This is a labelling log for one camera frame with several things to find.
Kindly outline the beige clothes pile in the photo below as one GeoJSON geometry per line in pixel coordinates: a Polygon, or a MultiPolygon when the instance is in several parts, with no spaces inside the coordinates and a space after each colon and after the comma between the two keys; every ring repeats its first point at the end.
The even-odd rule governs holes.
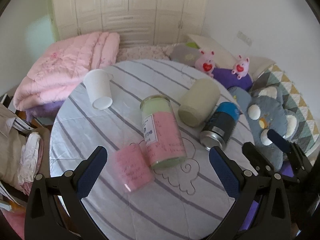
{"type": "Polygon", "coordinates": [[[21,204],[27,201],[34,177],[50,176],[47,128],[29,128],[1,105],[1,194],[21,204]]]}

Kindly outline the wall switch plate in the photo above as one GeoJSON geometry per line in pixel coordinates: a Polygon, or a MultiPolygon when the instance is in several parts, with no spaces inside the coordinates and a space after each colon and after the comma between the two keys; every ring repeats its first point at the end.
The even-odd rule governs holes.
{"type": "Polygon", "coordinates": [[[245,35],[243,32],[238,31],[237,38],[240,39],[242,42],[244,42],[249,47],[252,45],[252,39],[249,38],[247,35],[245,35]]]}

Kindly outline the pink folded quilt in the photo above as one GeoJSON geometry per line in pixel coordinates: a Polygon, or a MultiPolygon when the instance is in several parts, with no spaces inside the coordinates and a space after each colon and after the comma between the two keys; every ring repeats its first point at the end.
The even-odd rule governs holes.
{"type": "Polygon", "coordinates": [[[13,102],[19,111],[64,101],[85,75],[115,64],[118,33],[97,31],[50,45],[17,87],[13,102]]]}

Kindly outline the green pink glass jar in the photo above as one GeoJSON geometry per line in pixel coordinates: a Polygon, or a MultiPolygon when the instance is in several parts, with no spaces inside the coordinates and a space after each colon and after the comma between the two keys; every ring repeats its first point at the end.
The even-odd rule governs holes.
{"type": "Polygon", "coordinates": [[[187,158],[183,139],[169,98],[157,94],[140,104],[146,156],[151,168],[176,166],[187,158]]]}

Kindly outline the cream white wardrobe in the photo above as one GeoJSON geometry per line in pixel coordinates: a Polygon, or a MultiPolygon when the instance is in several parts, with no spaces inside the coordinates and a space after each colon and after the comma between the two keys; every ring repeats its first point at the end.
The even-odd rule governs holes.
{"type": "Polygon", "coordinates": [[[116,32],[120,46],[182,43],[202,30],[207,0],[52,0],[59,38],[116,32]]]}

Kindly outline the small pink plastic cup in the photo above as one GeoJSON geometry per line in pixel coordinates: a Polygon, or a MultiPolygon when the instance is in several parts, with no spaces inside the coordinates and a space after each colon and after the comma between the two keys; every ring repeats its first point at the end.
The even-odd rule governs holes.
{"type": "Polygon", "coordinates": [[[154,181],[154,176],[138,144],[131,143],[112,153],[110,161],[112,176],[127,192],[135,192],[154,181]]]}

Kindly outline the white paper cup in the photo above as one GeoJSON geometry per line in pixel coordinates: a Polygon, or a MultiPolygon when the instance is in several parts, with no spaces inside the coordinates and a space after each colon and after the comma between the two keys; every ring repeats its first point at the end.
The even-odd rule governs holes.
{"type": "Polygon", "coordinates": [[[84,85],[89,101],[94,109],[105,110],[113,103],[110,77],[103,69],[95,69],[86,74],[84,85]]]}

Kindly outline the white headboard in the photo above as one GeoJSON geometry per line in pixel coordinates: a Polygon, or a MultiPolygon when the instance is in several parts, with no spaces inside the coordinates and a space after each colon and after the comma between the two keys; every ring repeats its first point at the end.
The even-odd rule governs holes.
{"type": "MultiPolygon", "coordinates": [[[[223,48],[212,38],[207,38],[200,35],[188,34],[188,41],[195,42],[202,50],[214,51],[215,63],[220,68],[232,69],[236,61],[239,60],[239,56],[232,55],[228,50],[223,48]]],[[[264,71],[268,70],[272,65],[276,63],[266,57],[259,56],[247,56],[249,58],[249,75],[252,80],[256,80],[260,77],[264,71]]]]}

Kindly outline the left pink bunny plush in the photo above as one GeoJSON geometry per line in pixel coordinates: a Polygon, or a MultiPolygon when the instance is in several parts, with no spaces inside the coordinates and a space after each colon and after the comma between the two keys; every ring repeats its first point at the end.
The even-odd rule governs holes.
{"type": "Polygon", "coordinates": [[[210,77],[214,77],[213,70],[215,68],[214,51],[205,52],[199,49],[200,57],[195,61],[195,68],[210,77]]]}

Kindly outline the purple cushion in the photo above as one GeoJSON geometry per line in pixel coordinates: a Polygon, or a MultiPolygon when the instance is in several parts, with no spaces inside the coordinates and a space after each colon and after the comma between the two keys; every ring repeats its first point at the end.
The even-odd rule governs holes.
{"type": "Polygon", "coordinates": [[[226,89],[231,87],[240,87],[246,91],[249,91],[253,85],[252,79],[249,75],[242,77],[238,80],[237,75],[232,74],[231,69],[214,68],[212,71],[213,78],[217,80],[226,89]]]}

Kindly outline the grey embroidered pillow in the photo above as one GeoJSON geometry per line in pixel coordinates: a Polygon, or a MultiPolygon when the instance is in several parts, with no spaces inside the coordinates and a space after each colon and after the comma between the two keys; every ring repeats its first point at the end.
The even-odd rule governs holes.
{"type": "Polygon", "coordinates": [[[195,66],[195,62],[200,58],[201,53],[196,48],[191,48],[185,44],[174,46],[169,58],[171,61],[179,62],[191,67],[195,66]]]}

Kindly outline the blue grey plush toy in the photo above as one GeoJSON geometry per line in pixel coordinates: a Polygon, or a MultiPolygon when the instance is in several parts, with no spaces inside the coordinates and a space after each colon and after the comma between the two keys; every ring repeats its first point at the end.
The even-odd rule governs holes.
{"type": "Polygon", "coordinates": [[[292,139],[298,128],[298,118],[293,111],[283,107],[283,94],[279,87],[268,86],[251,93],[240,87],[228,89],[251,129],[256,148],[279,171],[283,165],[284,154],[267,137],[274,130],[286,140],[292,139]]]}

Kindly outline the pink bunny plush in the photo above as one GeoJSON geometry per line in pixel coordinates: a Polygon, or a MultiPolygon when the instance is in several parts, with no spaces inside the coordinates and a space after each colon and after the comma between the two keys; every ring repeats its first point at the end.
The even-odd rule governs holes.
{"type": "Polygon", "coordinates": [[[238,61],[232,68],[232,74],[236,75],[237,79],[240,80],[248,74],[249,71],[249,57],[242,57],[239,55],[238,61]]]}
{"type": "Polygon", "coordinates": [[[214,77],[213,70],[215,68],[214,51],[205,52],[199,49],[200,57],[195,61],[195,68],[210,77],[214,77]]]}

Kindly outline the right pink bunny plush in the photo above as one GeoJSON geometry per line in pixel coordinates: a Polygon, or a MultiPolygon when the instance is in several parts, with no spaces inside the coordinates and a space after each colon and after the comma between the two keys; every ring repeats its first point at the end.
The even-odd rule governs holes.
{"type": "Polygon", "coordinates": [[[232,68],[232,74],[236,75],[237,79],[240,80],[248,74],[249,71],[249,57],[242,57],[239,55],[238,61],[232,68]]]}

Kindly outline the heart pattern bed sheet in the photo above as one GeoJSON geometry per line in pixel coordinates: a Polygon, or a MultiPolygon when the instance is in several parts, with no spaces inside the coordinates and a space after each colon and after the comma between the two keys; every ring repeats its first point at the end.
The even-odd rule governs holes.
{"type": "Polygon", "coordinates": [[[140,59],[170,60],[175,44],[166,46],[137,46],[132,48],[121,48],[118,52],[116,62],[140,59]]]}

